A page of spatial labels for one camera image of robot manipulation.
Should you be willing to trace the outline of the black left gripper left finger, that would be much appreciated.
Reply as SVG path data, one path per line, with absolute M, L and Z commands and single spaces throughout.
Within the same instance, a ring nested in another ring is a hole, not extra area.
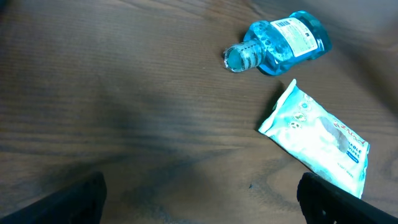
M 99 224 L 106 196 L 104 175 L 101 172 L 94 172 L 68 187 L 1 218 L 1 224 Z

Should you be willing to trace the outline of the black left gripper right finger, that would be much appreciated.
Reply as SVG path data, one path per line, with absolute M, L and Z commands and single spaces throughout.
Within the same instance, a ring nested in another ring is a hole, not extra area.
M 311 172 L 300 179 L 297 200 L 308 224 L 397 224 L 396 217 Z

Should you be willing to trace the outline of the light blue candy packet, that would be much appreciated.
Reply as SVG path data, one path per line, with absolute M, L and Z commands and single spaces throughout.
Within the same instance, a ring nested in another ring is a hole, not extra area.
M 259 132 L 330 183 L 360 198 L 370 145 L 292 80 Z

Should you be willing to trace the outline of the teal mouthwash bottle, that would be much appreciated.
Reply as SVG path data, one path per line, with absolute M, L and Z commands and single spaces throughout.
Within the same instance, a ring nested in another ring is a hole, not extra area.
M 224 52 L 224 65 L 234 73 L 257 68 L 266 75 L 281 75 L 296 64 L 329 52 L 331 40 L 321 22 L 306 11 L 276 21 L 250 25 L 243 41 Z

